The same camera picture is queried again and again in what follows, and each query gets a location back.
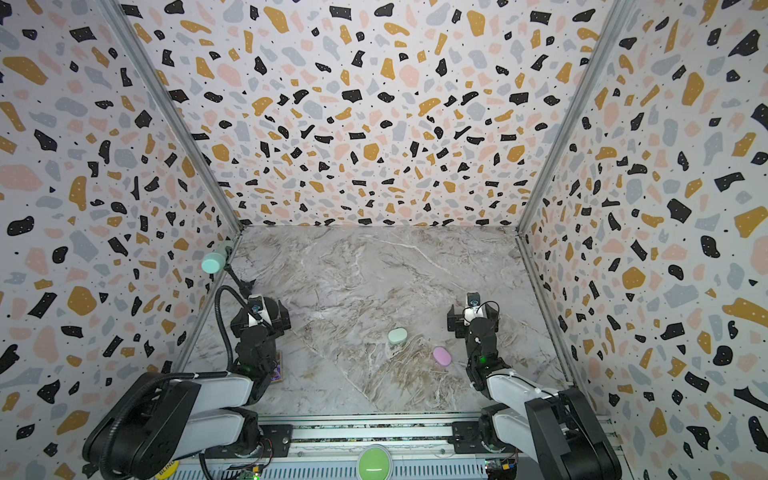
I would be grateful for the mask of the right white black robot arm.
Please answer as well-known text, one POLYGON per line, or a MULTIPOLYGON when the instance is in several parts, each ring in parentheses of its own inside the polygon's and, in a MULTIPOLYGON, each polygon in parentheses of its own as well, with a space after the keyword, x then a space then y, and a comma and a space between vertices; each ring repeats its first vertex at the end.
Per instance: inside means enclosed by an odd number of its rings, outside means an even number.
POLYGON ((547 389, 524 378, 500 356, 496 301, 470 292, 463 309, 451 307, 446 321, 447 330, 465 341, 465 370, 472 387, 493 402, 477 422, 483 448, 524 453, 545 479, 622 477, 618 455, 577 387, 547 389))

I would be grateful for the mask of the mint green earbud case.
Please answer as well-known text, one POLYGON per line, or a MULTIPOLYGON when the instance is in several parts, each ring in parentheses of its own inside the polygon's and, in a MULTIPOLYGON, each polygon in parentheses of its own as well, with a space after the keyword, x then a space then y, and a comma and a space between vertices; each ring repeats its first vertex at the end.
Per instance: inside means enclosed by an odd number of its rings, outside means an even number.
POLYGON ((407 341, 408 332, 405 328, 398 327, 390 330, 387 338, 391 345, 400 345, 407 341))

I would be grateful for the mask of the pink earbud charging case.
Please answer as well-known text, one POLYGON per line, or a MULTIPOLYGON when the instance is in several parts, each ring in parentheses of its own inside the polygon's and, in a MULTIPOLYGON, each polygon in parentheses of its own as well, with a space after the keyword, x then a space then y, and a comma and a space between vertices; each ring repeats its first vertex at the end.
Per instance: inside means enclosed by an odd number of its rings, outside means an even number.
POLYGON ((442 346, 435 347, 432 351, 435 362, 441 367, 448 367, 452 364, 452 356, 448 350, 442 346))

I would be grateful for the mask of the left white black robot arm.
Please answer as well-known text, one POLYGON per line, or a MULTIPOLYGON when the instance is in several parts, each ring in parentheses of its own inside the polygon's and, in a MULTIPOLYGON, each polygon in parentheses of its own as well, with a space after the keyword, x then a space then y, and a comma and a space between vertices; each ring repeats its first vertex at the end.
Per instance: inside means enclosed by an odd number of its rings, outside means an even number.
POLYGON ((230 324, 223 371, 141 375, 85 441, 84 460, 105 479, 153 479, 174 462, 218 452, 264 467, 284 454, 288 430, 261 425, 252 407, 278 376, 276 341, 290 329, 287 308, 253 295, 230 324))

